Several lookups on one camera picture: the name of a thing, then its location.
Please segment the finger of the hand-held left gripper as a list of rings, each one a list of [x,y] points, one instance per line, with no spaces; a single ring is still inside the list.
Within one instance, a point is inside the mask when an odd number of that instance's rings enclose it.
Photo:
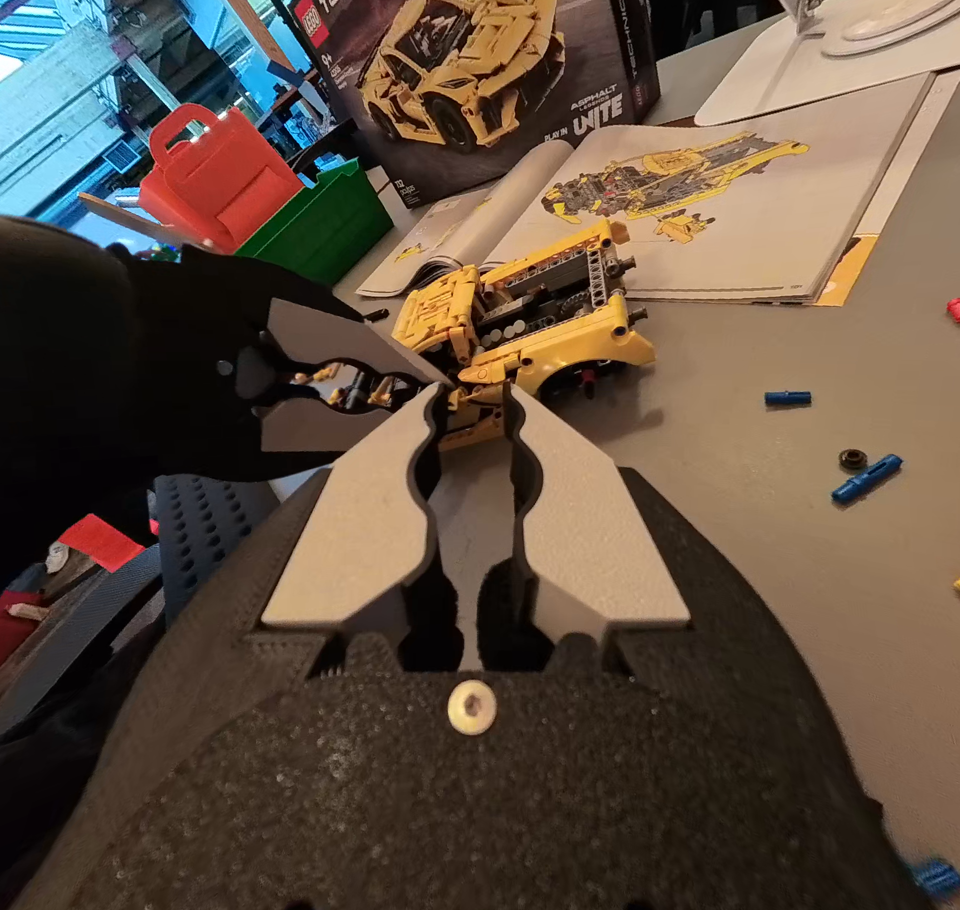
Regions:
[[[451,380],[424,357],[363,319],[353,320],[274,298],[267,330],[287,358],[311,372],[323,364],[364,366],[380,376],[451,387]]]
[[[389,411],[344,412],[315,396],[284,399],[260,416],[264,453],[343,453],[392,418]]]

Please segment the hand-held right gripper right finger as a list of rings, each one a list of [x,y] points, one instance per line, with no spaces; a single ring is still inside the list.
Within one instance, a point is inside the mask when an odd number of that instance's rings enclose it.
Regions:
[[[521,388],[505,393],[513,524],[503,669],[539,671],[566,637],[604,653],[692,616],[614,460]]]

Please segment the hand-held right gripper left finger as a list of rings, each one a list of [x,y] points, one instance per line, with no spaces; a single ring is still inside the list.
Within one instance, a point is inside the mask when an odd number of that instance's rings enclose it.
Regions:
[[[345,650],[383,636],[407,671],[451,669],[451,583],[428,500],[448,392],[434,383],[321,474],[316,502],[260,614],[260,648]]]

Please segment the yellow brick car model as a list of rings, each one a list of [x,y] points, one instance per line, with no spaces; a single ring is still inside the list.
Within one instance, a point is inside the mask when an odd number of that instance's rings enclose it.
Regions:
[[[493,269],[451,269],[406,297],[391,336],[453,383],[442,450],[503,436],[507,385],[593,398],[601,376],[654,364],[653,344],[634,330],[646,310],[629,310],[622,282],[637,264],[618,255],[629,242],[624,222],[603,218]]]

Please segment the person's left forearm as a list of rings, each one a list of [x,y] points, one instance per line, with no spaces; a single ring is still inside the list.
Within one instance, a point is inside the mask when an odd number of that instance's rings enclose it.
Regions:
[[[1,573],[7,586],[90,513],[152,540],[162,471],[130,447],[138,324],[122,244],[1,220]]]

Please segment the red plastic bin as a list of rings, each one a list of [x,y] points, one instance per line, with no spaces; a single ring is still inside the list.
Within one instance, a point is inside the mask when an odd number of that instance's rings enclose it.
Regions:
[[[238,109],[186,103],[155,125],[139,206],[191,241],[233,253],[306,188]]]

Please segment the green plastic bin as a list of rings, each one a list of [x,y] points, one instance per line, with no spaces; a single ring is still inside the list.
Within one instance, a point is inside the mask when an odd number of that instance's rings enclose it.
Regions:
[[[318,174],[236,256],[286,268],[329,287],[339,283],[394,227],[357,159]]]

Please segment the scattered coloured brick pieces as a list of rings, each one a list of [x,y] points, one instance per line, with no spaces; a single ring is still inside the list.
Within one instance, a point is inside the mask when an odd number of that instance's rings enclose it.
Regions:
[[[763,344],[764,506],[859,771],[914,878],[958,908],[958,325],[941,300],[785,311]]]

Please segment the black car set box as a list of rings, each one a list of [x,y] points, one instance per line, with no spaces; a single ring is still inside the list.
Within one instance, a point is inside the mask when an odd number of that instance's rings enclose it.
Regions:
[[[639,124],[661,95],[645,0],[292,0],[408,209],[502,177],[532,148]]]

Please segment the open instruction booklet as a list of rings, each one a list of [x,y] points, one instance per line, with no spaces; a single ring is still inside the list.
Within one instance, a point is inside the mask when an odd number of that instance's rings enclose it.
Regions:
[[[486,191],[434,204],[356,293],[399,296],[431,263],[506,268],[621,222],[650,300],[816,299],[868,214],[933,74],[717,126],[608,125],[530,150]]]

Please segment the yellow paper sheet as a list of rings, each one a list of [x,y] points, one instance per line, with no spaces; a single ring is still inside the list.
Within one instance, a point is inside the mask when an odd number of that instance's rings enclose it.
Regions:
[[[845,306],[878,239],[878,234],[857,234],[852,237],[823,286],[822,292],[810,305],[823,308]]]

